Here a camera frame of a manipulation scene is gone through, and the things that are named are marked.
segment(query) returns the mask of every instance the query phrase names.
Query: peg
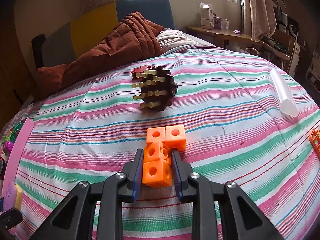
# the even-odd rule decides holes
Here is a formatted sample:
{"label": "peg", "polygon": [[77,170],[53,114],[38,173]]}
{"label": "peg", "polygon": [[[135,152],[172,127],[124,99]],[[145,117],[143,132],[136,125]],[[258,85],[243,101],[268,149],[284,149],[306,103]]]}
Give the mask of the peg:
{"label": "peg", "polygon": [[155,82],[155,81],[153,81],[153,80],[147,80],[147,81],[146,81],[146,84],[147,84],[148,86],[150,86],[150,85],[156,85],[157,82]]}
{"label": "peg", "polygon": [[143,99],[145,96],[146,96],[145,93],[141,93],[139,96],[134,95],[134,96],[133,96],[133,100]]}
{"label": "peg", "polygon": [[166,96],[167,94],[168,94],[168,92],[166,90],[161,90],[161,91],[156,90],[154,92],[149,90],[148,93],[147,93],[148,97],[151,97],[153,95],[155,95],[156,97],[158,97],[158,96]]}
{"label": "peg", "polygon": [[155,69],[146,69],[145,71],[144,71],[144,73],[145,74],[147,74],[147,75],[149,75],[149,74],[151,74],[151,75],[156,75],[157,74],[157,70],[155,70]]}
{"label": "peg", "polygon": [[140,104],[140,108],[145,108],[145,107],[149,107],[148,104],[145,104],[145,103]]}
{"label": "peg", "polygon": [[153,81],[157,82],[165,82],[165,77],[158,77],[158,76],[153,76],[152,78]]}
{"label": "peg", "polygon": [[140,77],[147,77],[147,74],[143,74],[143,73],[136,73],[136,77],[140,78]]}
{"label": "peg", "polygon": [[143,88],[143,87],[146,87],[146,86],[147,86],[146,83],[143,83],[143,82],[139,82],[138,84],[133,83],[131,85],[132,88]]}
{"label": "peg", "polygon": [[150,108],[153,108],[153,107],[159,106],[159,105],[161,105],[161,102],[160,102],[160,101],[150,102],[150,103],[148,104],[148,106],[149,106]]}

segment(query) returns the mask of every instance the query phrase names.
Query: purple toy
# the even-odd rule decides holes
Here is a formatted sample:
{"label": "purple toy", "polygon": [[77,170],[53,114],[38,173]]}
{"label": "purple toy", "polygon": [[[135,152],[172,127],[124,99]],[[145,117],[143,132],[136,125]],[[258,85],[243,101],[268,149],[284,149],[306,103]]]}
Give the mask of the purple toy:
{"label": "purple toy", "polygon": [[13,148],[13,142],[12,141],[6,141],[4,143],[4,150],[6,153],[10,154]]}

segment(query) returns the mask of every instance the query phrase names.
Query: striped bedspread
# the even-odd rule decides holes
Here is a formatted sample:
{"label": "striped bedspread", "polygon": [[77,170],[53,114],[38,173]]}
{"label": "striped bedspread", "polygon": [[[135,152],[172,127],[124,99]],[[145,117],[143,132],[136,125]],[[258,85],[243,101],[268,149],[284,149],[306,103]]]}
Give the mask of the striped bedspread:
{"label": "striped bedspread", "polygon": [[[170,69],[178,84],[164,112],[142,111],[132,96],[131,70],[150,64]],[[276,68],[299,107],[283,115],[268,61],[214,46],[184,46],[78,83],[29,106],[15,120],[35,123],[16,181],[23,189],[20,240],[29,239],[80,181],[100,182],[133,160],[149,127],[184,124],[194,171],[211,181],[234,180],[285,239],[302,239],[320,211],[320,161],[308,141],[320,111],[290,76]],[[96,208],[93,238],[96,236]],[[222,239],[220,214],[218,230]],[[126,240],[191,237],[192,205],[180,204],[174,187],[141,187],[139,200],[123,205]]]}

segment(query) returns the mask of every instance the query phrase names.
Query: yellow wall panel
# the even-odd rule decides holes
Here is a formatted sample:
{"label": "yellow wall panel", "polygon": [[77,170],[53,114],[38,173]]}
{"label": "yellow wall panel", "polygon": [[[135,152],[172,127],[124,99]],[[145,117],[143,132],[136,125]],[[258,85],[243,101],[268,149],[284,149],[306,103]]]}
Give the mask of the yellow wall panel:
{"label": "yellow wall panel", "polygon": [[116,3],[96,8],[70,23],[70,34],[76,57],[99,44],[118,24]]}

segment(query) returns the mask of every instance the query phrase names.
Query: metal screw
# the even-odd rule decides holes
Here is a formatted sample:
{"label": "metal screw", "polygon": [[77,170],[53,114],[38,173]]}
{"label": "metal screw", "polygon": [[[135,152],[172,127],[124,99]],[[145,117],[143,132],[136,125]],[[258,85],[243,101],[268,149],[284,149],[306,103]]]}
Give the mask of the metal screw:
{"label": "metal screw", "polygon": [[88,182],[87,181],[81,181],[81,182],[79,182],[79,186],[80,187],[87,187],[89,184],[88,184]]}
{"label": "metal screw", "polygon": [[237,184],[236,184],[234,181],[228,181],[228,182],[227,182],[227,187],[229,187],[229,188],[235,188],[236,185],[237,185]]}
{"label": "metal screw", "polygon": [[197,172],[192,172],[190,173],[190,177],[193,179],[199,179],[200,178],[200,174]]}
{"label": "metal screw", "polygon": [[117,179],[123,179],[124,177],[125,177],[125,174],[124,174],[124,173],[122,173],[122,172],[116,173],[116,178],[117,178]]}

